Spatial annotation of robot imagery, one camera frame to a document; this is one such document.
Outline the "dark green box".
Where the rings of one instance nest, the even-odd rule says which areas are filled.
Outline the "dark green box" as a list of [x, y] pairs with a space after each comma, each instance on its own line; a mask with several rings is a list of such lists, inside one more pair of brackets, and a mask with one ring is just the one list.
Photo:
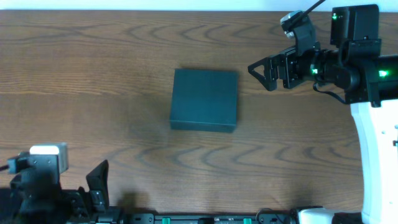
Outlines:
[[170, 109], [170, 127], [232, 133], [237, 126], [238, 72], [178, 68]]

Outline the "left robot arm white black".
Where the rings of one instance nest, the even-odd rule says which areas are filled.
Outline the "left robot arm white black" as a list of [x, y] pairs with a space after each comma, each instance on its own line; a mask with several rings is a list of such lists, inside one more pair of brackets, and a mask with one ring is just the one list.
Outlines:
[[14, 177], [10, 181], [6, 223], [124, 223], [119, 208], [109, 205], [108, 170], [103, 161], [86, 175], [88, 190], [65, 190], [60, 175], [68, 169], [61, 152], [22, 152], [7, 160], [1, 170]]

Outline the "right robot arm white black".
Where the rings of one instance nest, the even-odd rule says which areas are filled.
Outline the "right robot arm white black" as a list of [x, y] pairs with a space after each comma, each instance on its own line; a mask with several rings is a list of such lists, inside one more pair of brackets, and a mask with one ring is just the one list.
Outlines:
[[290, 12], [280, 24], [294, 45], [251, 64], [248, 72], [268, 91], [278, 80], [286, 89], [305, 81], [316, 92], [327, 84], [342, 89], [340, 101], [350, 107], [358, 132], [364, 184], [360, 212], [303, 207], [284, 222], [396, 223], [397, 56], [381, 54], [378, 6], [333, 8], [333, 50], [320, 47], [308, 11]]

